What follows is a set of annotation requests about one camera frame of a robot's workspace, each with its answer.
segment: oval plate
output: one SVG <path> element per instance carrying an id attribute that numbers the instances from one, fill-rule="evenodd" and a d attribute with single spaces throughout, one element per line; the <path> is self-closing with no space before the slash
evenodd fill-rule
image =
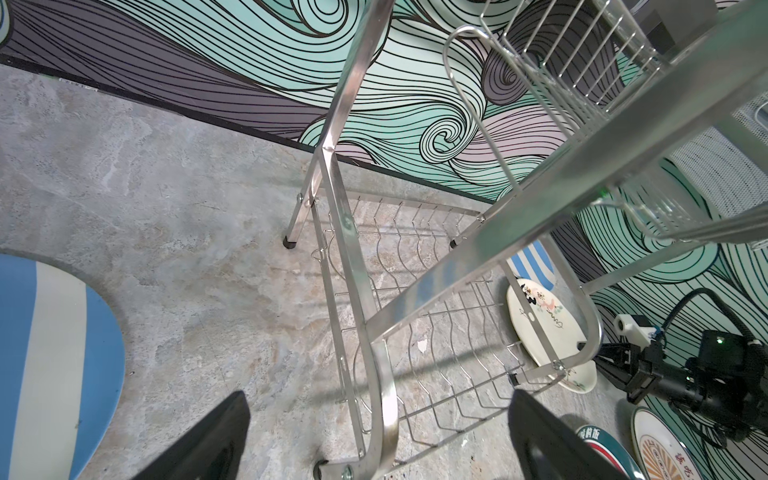
<path id="1" fill-rule="evenodd" d="M 701 480 L 688 449 L 649 409 L 632 415 L 634 451 L 647 480 Z"/>
<path id="2" fill-rule="evenodd" d="M 578 353 L 577 344 L 586 341 L 587 338 L 576 323 L 576 319 L 565 309 L 560 300 L 533 280 L 519 278 L 518 283 L 523 288 L 531 310 L 536 315 L 544 333 L 547 334 L 554 352 L 562 359 Z M 549 357 L 511 286 L 507 289 L 507 305 L 509 305 L 512 326 L 525 349 L 537 365 L 549 363 Z M 576 393 L 590 392 L 597 384 L 598 371 L 591 360 L 584 365 L 568 369 L 565 378 L 560 382 L 564 388 Z"/>
<path id="3" fill-rule="evenodd" d="M 124 372 L 120 327 L 92 288 L 0 255 L 0 478 L 77 478 L 107 431 Z"/>
<path id="4" fill-rule="evenodd" d="M 645 479 L 643 471 L 637 466 L 632 455 L 610 433 L 594 425 L 584 425 L 576 431 L 576 435 L 628 478 Z"/>

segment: stainless steel frame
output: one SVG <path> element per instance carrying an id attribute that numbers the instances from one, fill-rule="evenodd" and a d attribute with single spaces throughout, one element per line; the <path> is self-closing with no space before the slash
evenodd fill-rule
<path id="1" fill-rule="evenodd" d="M 619 101 L 609 105 L 600 104 L 599 99 L 595 104 L 592 100 L 585 101 L 584 98 L 579 98 L 569 85 L 563 85 L 561 78 L 552 78 L 549 73 L 542 71 L 539 65 L 532 65 L 527 57 L 517 55 L 506 42 L 504 35 L 499 37 L 487 28 L 481 30 L 474 27 L 462 27 L 452 35 L 452 39 L 468 33 L 483 38 L 500 51 L 518 73 L 525 71 L 525 74 L 533 80 L 530 84 L 531 91 L 539 93 L 541 104 L 548 109 L 554 119 L 558 120 L 561 128 L 569 133 L 570 139 L 521 185 L 517 185 L 515 179 L 511 177 L 505 160 L 497 149 L 499 163 L 505 169 L 513 186 L 510 193 L 488 211 L 478 215 L 475 224 L 465 229 L 464 233 L 459 233 L 458 230 L 455 232 L 456 237 L 462 238 L 456 248 L 449 252 L 446 250 L 442 258 L 439 258 L 436 250 L 435 258 L 439 258 L 439 261 L 430 264 L 429 268 L 426 268 L 427 263 L 422 261 L 424 271 L 419 271 L 418 278 L 412 273 L 414 278 L 409 285 L 401 285 L 396 280 L 396 286 L 389 289 L 395 296 L 386 299 L 388 302 L 382 301 L 381 287 L 377 286 L 376 281 L 369 276 L 360 243 L 361 235 L 365 236 L 368 233 L 357 229 L 335 154 L 339 136 L 353 107 L 356 92 L 359 90 L 362 78 L 386 22 L 389 20 L 393 0 L 372 0 L 367 5 L 344 72 L 339 80 L 339 87 L 326 119 L 323 134 L 313 155 L 304 187 L 298 196 L 296 209 L 283 239 L 286 247 L 294 247 L 308 213 L 312 212 L 319 244 L 318 253 L 323 284 L 329 304 L 331 330 L 336 347 L 339 378 L 353 418 L 353 430 L 358 449 L 356 458 L 318 464 L 316 475 L 321 475 L 322 478 L 379 478 L 393 468 L 426 455 L 457 435 L 503 412 L 505 406 L 484 404 L 478 389 L 493 386 L 496 389 L 496 397 L 505 398 L 505 395 L 498 390 L 495 381 L 503 378 L 503 375 L 520 373 L 522 364 L 518 362 L 515 365 L 514 362 L 500 361 L 504 366 L 503 373 L 492 375 L 486 362 L 478 357 L 477 349 L 472 345 L 472 338 L 469 336 L 470 350 L 475 355 L 477 363 L 488 373 L 488 380 L 475 381 L 475 377 L 467 373 L 464 364 L 460 361 L 459 353 L 453 348 L 451 333 L 452 356 L 456 364 L 462 367 L 471 385 L 461 392 L 453 390 L 452 386 L 453 393 L 446 397 L 447 399 L 438 402 L 433 402 L 432 396 L 427 392 L 430 398 L 429 406 L 419 412 L 427 412 L 429 409 L 434 412 L 438 404 L 443 405 L 449 400 L 455 402 L 461 409 L 459 397 L 466 392 L 474 392 L 480 407 L 488 409 L 490 413 L 484 415 L 462 413 L 462 416 L 474 423 L 453 429 L 440 426 L 441 429 L 452 432 L 451 435 L 434 442 L 419 441 L 410 429 L 414 412 L 408 410 L 404 413 L 400 412 L 400 407 L 404 409 L 406 407 L 405 402 L 398 397 L 396 388 L 398 377 L 394 374 L 390 362 L 388 341 L 394 339 L 397 332 L 406 327 L 413 331 L 414 322 L 418 319 L 427 319 L 434 327 L 433 318 L 437 313 L 434 313 L 432 306 L 438 301 L 444 302 L 445 310 L 440 314 L 447 314 L 451 328 L 455 322 L 452 313 L 459 311 L 463 312 L 462 315 L 466 315 L 467 328 L 469 328 L 471 317 L 468 308 L 466 306 L 460 309 L 449 308 L 449 301 L 452 301 L 451 295 L 455 298 L 458 289 L 458 297 L 461 300 L 464 298 L 461 294 L 462 288 L 474 289 L 475 285 L 487 286 L 490 281 L 486 280 L 488 272 L 525 245 L 536 239 L 541 240 L 568 287 L 577 293 L 578 306 L 585 314 L 588 325 L 587 345 L 578 354 L 557 359 L 554 351 L 549 347 L 547 350 L 551 363 L 523 371 L 523 375 L 515 375 L 516 378 L 521 376 L 528 382 L 547 376 L 554 378 L 553 381 L 546 382 L 546 386 L 554 385 L 562 378 L 566 369 L 589 361 L 599 348 L 601 322 L 587 293 L 614 281 L 620 281 L 625 276 L 639 273 L 643 271 L 642 269 L 653 266 L 654 262 L 672 258 L 698 245 L 698 242 L 674 243 L 671 247 L 643 259 L 636 265 L 625 267 L 621 271 L 617 270 L 604 279 L 582 286 L 554 241 L 548 236 L 548 232 L 576 214 L 581 208 L 589 206 L 600 197 L 602 192 L 616 187 L 629 176 L 639 173 L 646 165 L 681 145 L 697 132 L 726 117 L 755 94 L 768 89 L 768 81 L 766 81 L 768 56 L 763 51 L 764 45 L 768 45 L 768 29 L 764 28 L 768 20 L 768 2 L 744 0 L 740 5 L 732 7 L 731 9 L 736 10 L 729 12 L 725 21 L 720 22 L 708 32 L 706 38 L 698 41 L 695 49 L 687 51 L 685 58 L 672 65 L 666 65 L 653 54 L 647 40 L 642 37 L 642 32 L 633 28 L 631 16 L 627 17 L 626 8 L 622 8 L 621 2 L 595 0 L 594 3 L 600 12 L 598 17 L 604 15 L 604 20 L 609 22 L 609 25 L 613 25 L 612 32 L 623 41 L 622 48 L 627 48 L 629 52 L 634 51 L 632 61 L 640 59 L 642 62 L 642 75 L 639 81 L 633 82 L 635 88 L 625 89 L 626 94 L 621 96 Z M 517 15 L 527 4 L 527 0 L 523 1 L 515 14 Z M 555 113 L 550 108 L 555 108 L 560 113 Z M 478 122 L 482 131 L 480 119 L 476 118 L 475 121 Z M 328 203 L 330 219 L 328 229 L 321 226 L 321 215 L 317 209 L 316 200 L 321 183 Z M 359 204 L 362 200 L 359 197 L 357 203 Z M 400 202 L 398 205 L 402 207 L 405 203 Z M 754 218 L 760 218 L 762 222 L 760 227 L 764 230 L 768 223 L 765 209 L 758 207 L 755 210 L 756 212 L 751 214 L 756 215 Z M 735 229 L 738 230 L 739 238 L 752 235 L 750 218 L 749 216 L 734 217 L 731 219 L 733 225 L 726 225 L 728 228 L 725 229 L 727 230 L 725 233 L 734 233 Z M 721 227 L 715 223 L 688 233 L 693 239 L 718 240 L 723 238 Z M 426 234 L 422 235 L 416 226 L 414 228 L 418 253 L 419 242 Z M 376 234 L 381 239 L 385 232 L 378 225 L 376 230 L 378 232 Z M 333 241 L 328 240 L 329 233 Z M 402 232 L 399 230 L 394 234 L 402 237 Z M 436 234 L 431 233 L 429 238 L 434 239 L 435 245 L 437 244 Z M 441 236 L 441 239 L 447 240 L 447 235 Z M 331 244 L 337 245 L 334 248 L 338 249 L 338 261 L 342 266 L 340 270 L 336 269 L 330 260 Z M 385 266 L 384 270 L 392 276 Z M 362 400 L 362 396 L 356 391 L 354 365 L 357 354 L 354 355 L 350 375 L 349 354 L 343 338 L 345 329 L 339 321 L 337 310 L 339 306 L 336 302 L 338 293 L 333 286 L 334 271 L 346 284 L 344 294 L 349 297 L 349 308 L 354 319 L 354 327 L 349 327 L 346 331 L 354 332 L 359 339 L 358 351 L 362 357 L 367 380 L 367 402 Z M 493 301 L 490 303 L 485 301 L 474 309 L 491 312 L 494 305 Z M 512 352 L 514 345 L 504 342 L 501 344 L 509 351 L 511 357 L 517 359 Z M 366 427 L 366 423 L 361 420 L 365 416 L 369 417 L 369 427 Z M 411 439 L 426 447 L 426 450 L 409 460 L 396 458 L 401 422 L 406 423 Z"/>

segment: blue and white striped plate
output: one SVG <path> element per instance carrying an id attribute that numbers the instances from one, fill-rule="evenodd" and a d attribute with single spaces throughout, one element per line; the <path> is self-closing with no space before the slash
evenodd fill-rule
<path id="1" fill-rule="evenodd" d="M 0 255 L 0 479 L 76 478 L 118 405 L 123 337 L 92 288 Z"/>
<path id="2" fill-rule="evenodd" d="M 554 269 L 541 242 L 536 240 L 507 260 L 517 278 L 533 280 L 547 290 L 554 287 Z"/>

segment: blue stripe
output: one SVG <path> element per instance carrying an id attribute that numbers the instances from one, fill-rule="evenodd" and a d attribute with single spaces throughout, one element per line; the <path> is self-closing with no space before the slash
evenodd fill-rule
<path id="1" fill-rule="evenodd" d="M 523 253 L 525 254 L 525 258 L 528 259 L 528 263 L 531 264 L 531 268 L 536 275 L 536 279 L 531 280 L 538 280 L 541 286 L 543 286 L 545 289 L 552 290 L 554 284 L 550 282 L 549 279 L 544 275 L 544 272 L 541 271 L 541 268 L 538 265 L 538 261 L 536 260 L 536 257 L 533 256 L 533 252 L 531 252 L 530 247 L 524 248 Z"/>
<path id="2" fill-rule="evenodd" d="M 34 260 L 0 255 L 0 478 L 8 478 L 38 290 Z"/>
<path id="3" fill-rule="evenodd" d="M 70 480 L 77 478 L 104 437 L 118 405 L 125 377 L 123 336 L 112 311 L 89 286 L 85 287 L 88 324 L 80 399 L 78 440 Z"/>
<path id="4" fill-rule="evenodd" d="M 532 245 L 536 249 L 538 255 L 541 257 L 541 261 L 544 262 L 544 265 L 547 266 L 550 272 L 554 272 L 552 263 L 549 261 L 549 255 L 547 255 L 547 250 L 544 250 L 544 245 L 541 245 L 541 242 L 538 240 L 536 240 Z"/>
<path id="5" fill-rule="evenodd" d="M 527 271 L 527 270 L 525 269 L 525 267 L 523 266 L 523 262 L 521 262 L 521 261 L 520 261 L 520 257 L 519 257 L 519 255 L 520 255 L 520 253 L 518 253 L 517 255 L 514 255 L 514 256 L 512 257 L 512 265 L 515 265 L 515 269 L 517 269 L 517 271 L 518 271 L 518 276 L 519 276 L 520 278 L 527 278 L 527 279 L 529 279 L 529 280 L 530 280 L 530 279 L 531 279 L 531 276 L 530 276 L 530 275 L 528 275 L 528 271 Z"/>

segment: gray marble surface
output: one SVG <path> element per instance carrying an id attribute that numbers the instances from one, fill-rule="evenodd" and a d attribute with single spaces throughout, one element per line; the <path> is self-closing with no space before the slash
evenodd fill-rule
<path id="1" fill-rule="evenodd" d="M 312 230 L 281 243 L 309 158 L 0 67 L 0 252 L 88 283 L 125 341 L 120 403 L 80 478 L 130 478 L 235 389 L 252 415 L 238 478 L 311 478 L 317 459 L 353 455 Z M 482 207 L 342 171 L 350 190 Z M 631 409 L 606 382 L 539 398 L 628 445 Z M 521 477 L 503 416 L 465 439 L 396 476 Z"/>

